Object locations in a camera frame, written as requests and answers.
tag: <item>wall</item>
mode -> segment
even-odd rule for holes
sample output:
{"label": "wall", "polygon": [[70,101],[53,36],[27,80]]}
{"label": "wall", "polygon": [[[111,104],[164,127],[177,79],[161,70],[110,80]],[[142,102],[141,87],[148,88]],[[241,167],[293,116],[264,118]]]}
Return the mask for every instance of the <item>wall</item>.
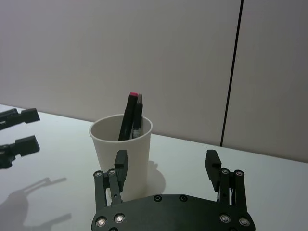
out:
{"label": "wall", "polygon": [[244,1],[223,146],[308,162],[307,9]]}
{"label": "wall", "polygon": [[2,0],[0,103],[219,144],[239,0]]}

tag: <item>paper cup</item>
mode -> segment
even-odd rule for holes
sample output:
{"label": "paper cup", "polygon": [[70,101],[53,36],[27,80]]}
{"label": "paper cup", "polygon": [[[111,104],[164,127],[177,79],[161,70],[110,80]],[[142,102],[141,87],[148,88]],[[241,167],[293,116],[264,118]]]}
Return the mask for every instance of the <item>paper cup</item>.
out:
{"label": "paper cup", "polygon": [[123,114],[100,119],[90,127],[89,133],[93,139],[103,172],[115,168],[116,154],[119,150],[127,150],[128,172],[121,197],[123,201],[130,201],[143,197],[146,191],[153,124],[149,119],[143,117],[141,136],[127,141],[117,141],[122,119]]}

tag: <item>cup rim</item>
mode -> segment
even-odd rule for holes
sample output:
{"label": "cup rim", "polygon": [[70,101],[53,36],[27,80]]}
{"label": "cup rim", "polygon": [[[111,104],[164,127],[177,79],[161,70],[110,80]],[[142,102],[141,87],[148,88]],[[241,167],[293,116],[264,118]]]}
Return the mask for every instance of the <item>cup rim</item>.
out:
{"label": "cup rim", "polygon": [[134,138],[134,139],[131,139],[131,140],[126,140],[126,141],[108,141],[108,140],[99,139],[99,138],[97,138],[96,136],[94,136],[94,135],[92,134],[92,131],[91,131],[92,128],[93,128],[97,123],[99,123],[101,120],[109,119],[109,118],[111,118],[111,117],[116,117],[116,116],[123,116],[123,115],[124,115],[124,114],[110,115],[110,116],[101,118],[101,119],[99,119],[99,120],[96,120],[96,121],[90,126],[90,128],[89,128],[89,134],[90,134],[90,136],[92,137],[92,139],[97,140],[97,141],[101,141],[101,142],[107,142],[107,143],[126,143],[126,142],[132,142],[132,141],[140,140],[140,139],[142,139],[143,137],[145,137],[146,135],[148,135],[149,133],[152,132],[152,129],[153,129],[153,123],[152,123],[152,121],[149,120],[147,117],[142,116],[142,118],[144,118],[145,120],[147,120],[147,121],[150,122],[151,127],[150,127],[150,129],[149,129],[145,134],[143,134],[142,136],[139,136],[139,137],[137,137],[137,138]]}

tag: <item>white table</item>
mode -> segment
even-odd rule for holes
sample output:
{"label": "white table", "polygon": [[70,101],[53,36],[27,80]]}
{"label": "white table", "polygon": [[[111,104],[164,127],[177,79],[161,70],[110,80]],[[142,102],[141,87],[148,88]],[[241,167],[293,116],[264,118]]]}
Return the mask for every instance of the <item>white table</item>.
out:
{"label": "white table", "polygon": [[[0,112],[9,109],[0,105]],[[39,115],[39,122],[0,131],[0,144],[36,135],[40,145],[39,153],[0,170],[0,230],[89,231],[95,214],[92,175],[99,169],[88,133],[92,123]],[[245,172],[248,212],[257,230],[307,230],[308,164],[296,161],[152,135],[148,195],[215,201],[204,166],[207,149],[217,150],[223,167]],[[23,190],[40,180],[45,180],[41,187]]]}

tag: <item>black pen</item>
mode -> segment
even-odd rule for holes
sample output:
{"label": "black pen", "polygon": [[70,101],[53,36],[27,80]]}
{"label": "black pen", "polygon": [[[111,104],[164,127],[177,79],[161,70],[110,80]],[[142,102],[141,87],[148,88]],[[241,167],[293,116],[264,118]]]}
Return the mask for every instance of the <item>black pen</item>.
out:
{"label": "black pen", "polygon": [[122,120],[119,141],[126,141],[130,138],[134,121],[134,110],[137,103],[138,94],[131,92],[128,97],[125,113]]}
{"label": "black pen", "polygon": [[142,94],[139,94],[134,112],[133,138],[139,137],[141,133],[142,109]]}

